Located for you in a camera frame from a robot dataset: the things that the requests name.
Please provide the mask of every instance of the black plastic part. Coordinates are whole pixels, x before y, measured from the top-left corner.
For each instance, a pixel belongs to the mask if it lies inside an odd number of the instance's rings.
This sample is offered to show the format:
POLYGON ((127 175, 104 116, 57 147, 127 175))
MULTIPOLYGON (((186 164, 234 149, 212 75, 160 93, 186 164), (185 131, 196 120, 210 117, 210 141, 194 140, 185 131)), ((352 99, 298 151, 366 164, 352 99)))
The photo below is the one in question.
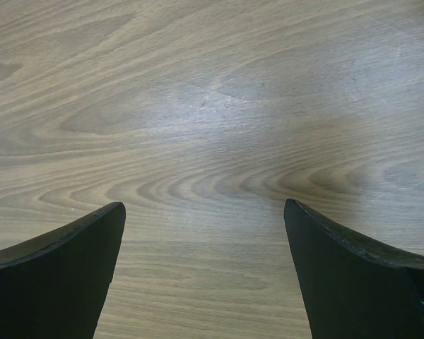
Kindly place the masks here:
POLYGON ((125 214, 111 203, 0 251, 0 339, 93 338, 125 214))
POLYGON ((424 339, 424 256, 298 201, 284 219, 314 339, 424 339))

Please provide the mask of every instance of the wooden table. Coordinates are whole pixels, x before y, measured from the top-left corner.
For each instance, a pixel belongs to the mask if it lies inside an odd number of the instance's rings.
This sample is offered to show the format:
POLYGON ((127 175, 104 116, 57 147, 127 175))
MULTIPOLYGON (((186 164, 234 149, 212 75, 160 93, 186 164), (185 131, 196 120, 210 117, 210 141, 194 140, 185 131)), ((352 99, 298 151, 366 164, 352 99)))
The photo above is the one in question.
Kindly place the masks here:
POLYGON ((311 338, 288 197, 424 254, 424 0, 0 1, 0 249, 123 201, 95 338, 311 338))

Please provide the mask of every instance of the wooden floor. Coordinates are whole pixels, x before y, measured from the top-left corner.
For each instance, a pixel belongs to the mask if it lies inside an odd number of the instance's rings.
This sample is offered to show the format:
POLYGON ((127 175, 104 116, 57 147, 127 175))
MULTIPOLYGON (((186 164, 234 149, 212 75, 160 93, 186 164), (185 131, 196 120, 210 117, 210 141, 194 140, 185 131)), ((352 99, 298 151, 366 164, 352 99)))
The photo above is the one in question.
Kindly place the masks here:
POLYGON ((0 249, 123 201, 95 338, 311 338, 289 197, 424 254, 424 0, 0 1, 0 249))

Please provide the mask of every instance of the wood grain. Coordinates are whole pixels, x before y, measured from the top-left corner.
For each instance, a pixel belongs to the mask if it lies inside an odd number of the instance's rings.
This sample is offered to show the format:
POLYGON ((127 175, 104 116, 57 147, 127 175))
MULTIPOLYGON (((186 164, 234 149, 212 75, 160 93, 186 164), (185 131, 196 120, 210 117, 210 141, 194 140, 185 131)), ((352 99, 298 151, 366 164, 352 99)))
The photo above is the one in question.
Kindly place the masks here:
POLYGON ((424 254, 424 0, 0 1, 0 249, 123 201, 97 339, 311 338, 288 197, 424 254))

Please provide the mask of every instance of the dark wood grain streak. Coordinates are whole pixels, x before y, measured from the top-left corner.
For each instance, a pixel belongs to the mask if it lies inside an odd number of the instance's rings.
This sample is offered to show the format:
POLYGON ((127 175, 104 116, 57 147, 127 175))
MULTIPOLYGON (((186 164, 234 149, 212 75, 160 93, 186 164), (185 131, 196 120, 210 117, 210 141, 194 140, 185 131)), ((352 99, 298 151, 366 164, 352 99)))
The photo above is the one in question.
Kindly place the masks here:
POLYGON ((288 197, 424 254, 424 0, 0 1, 0 249, 123 201, 96 338, 310 338, 288 197))

